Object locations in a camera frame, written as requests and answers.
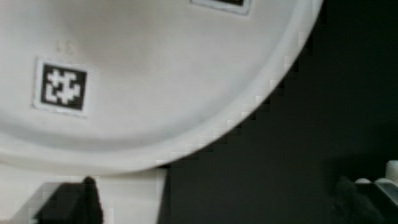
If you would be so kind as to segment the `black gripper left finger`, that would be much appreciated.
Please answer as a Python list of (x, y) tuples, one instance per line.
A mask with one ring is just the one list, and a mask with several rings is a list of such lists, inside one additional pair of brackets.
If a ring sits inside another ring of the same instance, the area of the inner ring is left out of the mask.
[(34, 215), (35, 224), (103, 224), (105, 214), (96, 180), (62, 183)]

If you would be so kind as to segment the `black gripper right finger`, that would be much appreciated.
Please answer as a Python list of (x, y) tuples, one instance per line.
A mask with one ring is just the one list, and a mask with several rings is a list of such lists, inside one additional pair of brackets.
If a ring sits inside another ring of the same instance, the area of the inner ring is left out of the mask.
[(334, 187), (332, 224), (398, 224), (398, 185), (380, 178), (352, 181), (341, 177)]

